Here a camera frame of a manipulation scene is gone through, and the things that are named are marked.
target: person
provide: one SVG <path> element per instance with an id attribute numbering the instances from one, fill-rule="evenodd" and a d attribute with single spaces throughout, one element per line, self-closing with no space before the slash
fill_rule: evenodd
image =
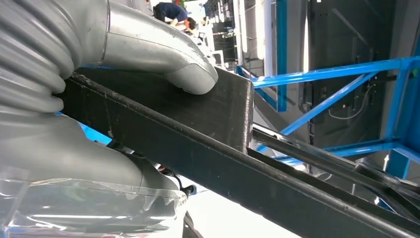
<path id="1" fill-rule="evenodd" d="M 201 20 L 201 24 L 203 25 L 203 26 L 206 26 L 207 25 L 207 17 L 205 16 L 205 17 L 203 17 L 203 19 Z"/>
<path id="2" fill-rule="evenodd" d="M 194 30 L 197 23 L 188 17 L 188 13 L 181 6 L 171 2 L 160 2 L 153 8 L 154 17 L 165 22 L 165 17 L 171 19 L 170 25 L 177 28 L 184 25 L 187 30 Z"/>

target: plastic wrap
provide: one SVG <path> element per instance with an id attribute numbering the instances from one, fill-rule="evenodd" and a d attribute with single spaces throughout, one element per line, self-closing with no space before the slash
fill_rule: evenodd
<path id="1" fill-rule="evenodd" d="M 2 238 L 153 237 L 182 227 L 186 211 L 187 197 L 177 190 L 76 179 L 31 182 L 2 176 L 0 172 Z"/>

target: dark blue shirt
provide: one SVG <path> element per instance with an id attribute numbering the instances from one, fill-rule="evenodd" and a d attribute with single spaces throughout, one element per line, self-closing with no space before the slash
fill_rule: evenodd
<path id="1" fill-rule="evenodd" d="M 187 11 L 174 3 L 161 2 L 159 3 L 159 7 L 163 15 L 169 19 L 174 20 L 176 18 L 178 22 L 187 19 Z"/>

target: black metal beam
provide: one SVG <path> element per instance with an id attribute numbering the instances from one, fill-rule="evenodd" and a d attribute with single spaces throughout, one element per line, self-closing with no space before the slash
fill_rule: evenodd
<path id="1" fill-rule="evenodd" d="M 255 128 L 253 130 L 253 136 L 257 140 L 263 141 L 265 146 L 280 153 L 298 158 L 302 162 L 315 166 L 327 173 L 365 187 L 382 198 L 398 214 L 419 222 L 420 211 L 416 205 L 386 183 L 378 182 L 356 172 L 356 163 L 297 140 L 292 140 L 287 137 L 274 138 Z"/>
<path id="2" fill-rule="evenodd" d="M 67 115 L 302 237 L 420 237 L 416 223 L 86 80 L 67 82 Z"/>
<path id="3" fill-rule="evenodd" d="M 149 109 L 208 135 L 237 150 L 246 151 L 250 141 L 252 123 L 253 86 L 236 74 L 216 69 L 219 80 L 205 95 L 191 95 L 176 88 L 156 74 L 101 69 L 78 69 L 73 77 L 87 77 L 114 93 L 132 99 Z M 65 110 L 75 114 L 101 117 L 105 105 L 79 107 L 89 101 L 89 95 L 81 95 L 72 88 L 60 95 Z"/>

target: blue metal bar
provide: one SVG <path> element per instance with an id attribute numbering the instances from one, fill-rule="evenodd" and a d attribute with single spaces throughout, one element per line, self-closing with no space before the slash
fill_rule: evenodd
<path id="1" fill-rule="evenodd" d="M 380 206 L 380 207 L 382 207 L 382 208 L 384 208 L 384 209 L 386 209 L 390 212 L 397 213 L 391 206 L 388 205 L 388 203 L 386 203 L 384 200 L 382 200 L 382 198 L 380 198 L 380 197 L 378 197 L 378 198 L 379 198 L 379 203 L 377 204 L 378 206 Z"/>
<path id="2" fill-rule="evenodd" d="M 261 88 L 256 88 L 255 91 L 272 107 L 272 108 L 276 108 L 277 107 L 277 102 L 270 97 L 270 95 L 268 95 L 266 92 L 264 92 L 263 89 Z"/>
<path id="3" fill-rule="evenodd" d="M 287 85 L 278 85 L 277 86 L 277 108 L 276 108 L 278 112 L 287 111 L 286 98 L 287 98 Z"/>
<path id="4" fill-rule="evenodd" d="M 301 165 L 301 164 L 303 164 L 303 162 L 302 162 L 302 161 L 299 161 L 299 160 L 297 160 L 297 159 L 293 159 L 293 158 L 283 159 L 283 160 L 280 160 L 280 162 L 282 162 L 282 163 L 284 163 L 284 164 L 287 164 L 287 165 L 289 165 L 289 166 L 294 166 L 294 165 Z"/>
<path id="5" fill-rule="evenodd" d="M 236 67 L 236 73 L 238 75 L 242 76 L 242 77 L 246 77 L 246 75 L 244 74 L 244 71 L 243 71 L 243 67 L 242 66 L 237 66 Z"/>
<path id="6" fill-rule="evenodd" d="M 378 152 L 378 151 L 391 150 L 394 147 L 395 147 L 395 143 L 388 142 L 388 143 L 383 143 L 383 144 L 378 144 L 378 145 L 373 145 L 373 146 L 362 146 L 362 147 L 356 147 L 353 149 L 331 151 L 331 153 L 341 156 L 341 157 L 346 157 L 346 156 L 352 156 L 352 155 L 361 155 L 361 154 L 373 153 L 373 152 Z"/>
<path id="7" fill-rule="evenodd" d="M 264 152 L 264 151 L 266 151 L 268 148 L 265 146 L 265 145 L 259 145 L 258 147 L 257 147 L 257 151 L 258 152 Z"/>
<path id="8" fill-rule="evenodd" d="M 398 123 L 396 124 L 394 137 L 402 138 L 402 143 L 407 141 L 407 134 L 412 123 L 413 113 L 416 110 L 417 100 L 415 98 L 419 94 L 420 74 L 415 78 L 407 80 L 406 90 L 404 92 L 403 101 L 401 104 L 400 115 Z"/>
<path id="9" fill-rule="evenodd" d="M 276 1 L 277 74 L 287 73 L 287 0 Z M 287 85 L 277 86 L 277 111 L 287 110 Z"/>
<path id="10" fill-rule="evenodd" d="M 399 144 L 396 148 L 394 148 L 394 151 L 398 152 L 399 154 L 407 157 L 408 159 L 420 164 L 420 154 L 407 146 L 404 146 L 402 144 Z"/>
<path id="11" fill-rule="evenodd" d="M 410 166 L 410 159 L 395 150 L 391 150 L 388 157 L 389 161 L 385 171 L 390 175 L 405 179 Z"/>
<path id="12" fill-rule="evenodd" d="M 55 114 L 61 115 L 61 116 L 64 115 L 62 112 L 56 112 Z M 88 127 L 87 125 L 85 125 L 83 123 L 80 123 L 80 122 L 78 122 L 78 123 L 79 123 L 80 127 L 82 128 L 83 132 L 85 133 L 85 136 L 89 140 L 91 140 L 91 141 L 97 141 L 97 142 L 100 142 L 100 143 L 102 143 L 104 145 L 108 145 L 112 141 L 112 139 L 109 138 L 108 136 L 103 135 L 103 134 L 97 132 L 96 130 Z"/>
<path id="13" fill-rule="evenodd" d="M 392 102 L 389 108 L 388 120 L 386 122 L 385 135 L 386 140 L 391 140 L 394 136 L 395 127 L 400 113 L 400 105 L 403 99 L 405 85 L 409 74 L 409 68 L 412 61 L 406 59 L 401 61 L 400 72 L 395 83 L 394 93 L 392 95 Z"/>
<path id="14" fill-rule="evenodd" d="M 384 142 L 383 140 L 367 141 L 362 143 L 350 144 L 345 146 L 325 148 L 324 150 L 337 156 L 346 157 L 352 155 L 368 154 L 378 151 L 392 150 L 398 146 L 395 142 Z M 289 156 L 281 155 L 274 157 L 276 160 L 287 160 Z"/>
<path id="15" fill-rule="evenodd" d="M 411 57 L 411 58 L 401 58 L 401 59 L 391 59 L 384 61 L 376 61 L 369 63 L 360 63 L 353 64 L 348 66 L 340 66 L 334 68 L 326 68 L 309 71 L 307 73 L 298 72 L 298 73 L 289 73 L 271 77 L 259 77 L 254 79 L 254 88 L 270 87 L 277 86 L 289 83 L 302 83 L 315 81 L 319 79 L 328 79 L 343 77 L 348 75 L 363 74 L 370 72 L 378 72 L 391 70 L 401 67 L 402 61 L 419 61 L 420 57 Z"/>
<path id="16" fill-rule="evenodd" d="M 368 81 L 370 78 L 375 76 L 378 72 L 372 72 L 367 75 L 363 74 L 360 75 L 358 78 L 353 80 L 351 83 L 344 86 L 342 89 L 338 90 L 333 95 L 329 96 L 327 99 L 325 99 L 322 103 L 314 107 L 312 110 L 301 116 L 299 119 L 297 119 L 292 124 L 288 125 L 286 128 L 284 128 L 280 133 L 288 135 L 301 127 L 303 124 L 307 123 L 310 119 L 314 118 L 316 115 L 318 115 L 320 112 L 324 111 L 325 109 L 329 108 L 333 103 L 337 102 L 338 100 L 342 99 L 344 96 L 346 96 L 348 93 L 362 85 L 364 82 Z"/>

